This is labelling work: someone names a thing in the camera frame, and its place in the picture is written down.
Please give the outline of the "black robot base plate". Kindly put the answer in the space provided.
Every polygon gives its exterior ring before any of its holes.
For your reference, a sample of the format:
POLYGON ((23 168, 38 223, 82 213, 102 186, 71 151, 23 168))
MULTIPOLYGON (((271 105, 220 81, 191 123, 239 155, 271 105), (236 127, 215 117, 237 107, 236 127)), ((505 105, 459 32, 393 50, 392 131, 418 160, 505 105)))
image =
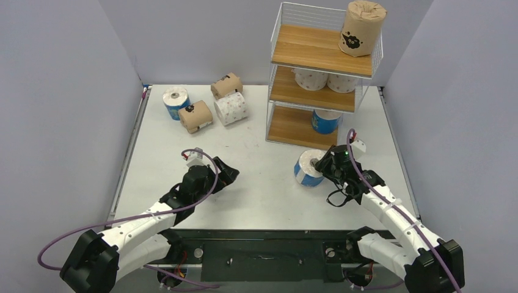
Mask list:
POLYGON ((166 231, 167 254, 152 263, 167 269, 200 269, 201 280, 344 281, 343 272, 365 273, 367 260, 347 252, 348 230, 166 231))

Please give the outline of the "blue paper roll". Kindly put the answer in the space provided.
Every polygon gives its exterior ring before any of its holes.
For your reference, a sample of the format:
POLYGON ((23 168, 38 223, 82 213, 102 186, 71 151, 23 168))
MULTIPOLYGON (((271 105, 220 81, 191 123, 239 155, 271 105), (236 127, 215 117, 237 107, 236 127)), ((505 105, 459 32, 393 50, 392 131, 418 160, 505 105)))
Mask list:
POLYGON ((182 86, 169 87, 162 94, 163 103, 173 120, 179 121, 179 111, 191 104, 189 93, 182 86))
POLYGON ((298 158, 294 165, 294 177, 296 181, 304 187, 316 187, 319 185, 324 176, 315 168, 316 163, 321 160, 325 151, 323 150, 306 150, 298 158))
POLYGON ((337 130, 341 118, 341 112, 314 109, 312 114, 312 128, 320 134, 331 134, 337 130))

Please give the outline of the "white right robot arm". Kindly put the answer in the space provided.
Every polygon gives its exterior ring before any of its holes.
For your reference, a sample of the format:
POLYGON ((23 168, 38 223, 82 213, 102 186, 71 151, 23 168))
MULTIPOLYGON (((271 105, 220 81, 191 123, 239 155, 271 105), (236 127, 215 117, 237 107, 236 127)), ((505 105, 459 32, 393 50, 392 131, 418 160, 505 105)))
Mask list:
POLYGON ((461 291, 465 286, 461 246, 443 240, 414 217, 375 171, 362 169, 351 145, 333 145, 310 165, 337 186, 346 203, 355 201, 369 211, 398 241, 394 244, 364 226, 346 237, 349 259, 384 266, 409 292, 461 291))

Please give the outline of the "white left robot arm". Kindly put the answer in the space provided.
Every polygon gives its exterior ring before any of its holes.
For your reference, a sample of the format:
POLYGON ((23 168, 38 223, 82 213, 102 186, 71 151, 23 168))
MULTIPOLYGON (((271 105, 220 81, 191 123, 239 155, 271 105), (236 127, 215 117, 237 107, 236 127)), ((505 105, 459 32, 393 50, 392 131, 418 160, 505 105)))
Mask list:
POLYGON ((137 217, 101 231, 82 233, 62 266, 59 276, 75 292, 110 292, 116 282, 144 265, 180 259, 182 245, 171 228, 188 218, 195 204, 232 184, 239 170, 218 157, 210 165, 189 167, 154 205, 137 217))

